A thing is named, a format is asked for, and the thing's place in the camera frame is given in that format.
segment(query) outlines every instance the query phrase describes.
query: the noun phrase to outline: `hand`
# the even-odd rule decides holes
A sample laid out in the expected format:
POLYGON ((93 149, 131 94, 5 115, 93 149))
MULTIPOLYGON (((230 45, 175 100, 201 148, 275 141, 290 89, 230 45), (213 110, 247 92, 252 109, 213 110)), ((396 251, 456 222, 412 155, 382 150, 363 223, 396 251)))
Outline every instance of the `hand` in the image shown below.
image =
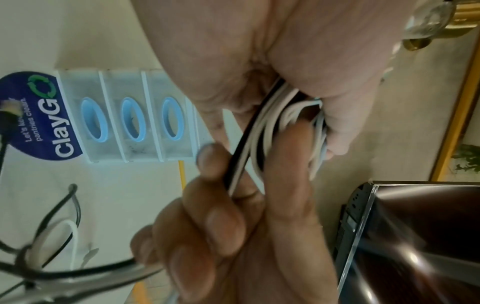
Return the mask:
POLYGON ((200 176, 131 241, 142 263, 161 262, 183 302, 333 304, 335 269, 308 177, 313 131, 298 122, 267 156, 265 197, 244 173, 230 198, 222 183, 231 155, 204 147, 200 176))
POLYGON ((322 97, 328 156, 345 154, 373 104, 415 0, 133 0, 165 71, 228 146, 278 76, 322 97))

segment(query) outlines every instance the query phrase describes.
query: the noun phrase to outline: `round blue sign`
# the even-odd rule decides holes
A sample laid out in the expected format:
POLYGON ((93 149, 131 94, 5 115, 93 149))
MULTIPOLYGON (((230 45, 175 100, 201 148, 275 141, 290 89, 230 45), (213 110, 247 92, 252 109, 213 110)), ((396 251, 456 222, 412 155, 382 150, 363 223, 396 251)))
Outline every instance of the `round blue sign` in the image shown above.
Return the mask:
POLYGON ((21 102, 23 117, 10 144, 30 156, 67 160, 82 154, 54 76, 17 72, 0 79, 2 100, 21 102))

